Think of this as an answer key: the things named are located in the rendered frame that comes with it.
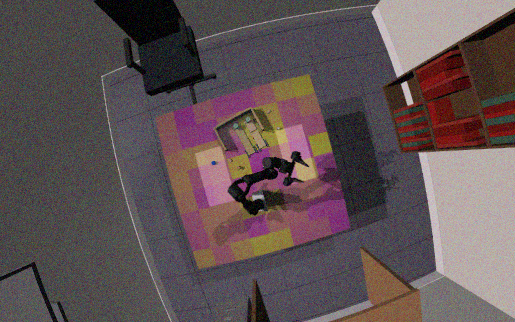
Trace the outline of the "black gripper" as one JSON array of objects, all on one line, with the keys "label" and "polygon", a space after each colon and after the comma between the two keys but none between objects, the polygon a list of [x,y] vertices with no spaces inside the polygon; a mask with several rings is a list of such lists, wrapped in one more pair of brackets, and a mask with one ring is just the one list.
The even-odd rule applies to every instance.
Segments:
[{"label": "black gripper", "polygon": [[284,179],[284,182],[283,182],[283,184],[284,184],[285,186],[290,186],[290,185],[292,185],[292,183],[294,183],[294,182],[297,182],[297,183],[304,183],[303,181],[298,180],[297,178],[291,178],[296,162],[298,162],[298,163],[300,163],[300,164],[302,164],[302,165],[304,165],[304,166],[306,166],[306,167],[309,167],[309,166],[308,166],[308,165],[307,165],[307,164],[306,164],[306,163],[301,159],[300,152],[298,152],[298,151],[293,151],[293,152],[292,152],[291,159],[293,159],[293,160],[292,160],[292,163],[287,161],[287,163],[289,163],[289,166],[287,166],[287,168],[286,168],[286,173],[288,173],[288,177],[286,177],[286,178]]}]

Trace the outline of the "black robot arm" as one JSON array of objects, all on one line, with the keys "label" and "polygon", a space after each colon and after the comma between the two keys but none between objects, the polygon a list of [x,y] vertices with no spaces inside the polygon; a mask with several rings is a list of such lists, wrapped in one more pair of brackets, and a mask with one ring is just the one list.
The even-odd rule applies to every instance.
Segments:
[{"label": "black robot arm", "polygon": [[[281,161],[280,161],[281,160]],[[236,201],[241,202],[243,204],[244,209],[250,215],[258,214],[258,211],[264,207],[263,200],[256,199],[255,201],[247,200],[245,197],[248,195],[250,187],[259,181],[268,179],[272,180],[277,178],[278,171],[274,168],[278,168],[278,164],[280,162],[281,167],[278,168],[279,172],[287,174],[286,168],[289,166],[287,163],[288,160],[280,159],[277,157],[265,157],[262,160],[263,171],[256,172],[250,175],[245,175],[243,178],[234,181],[231,186],[228,188],[228,194]],[[245,182],[247,184],[245,192],[243,192],[237,185]]]}]

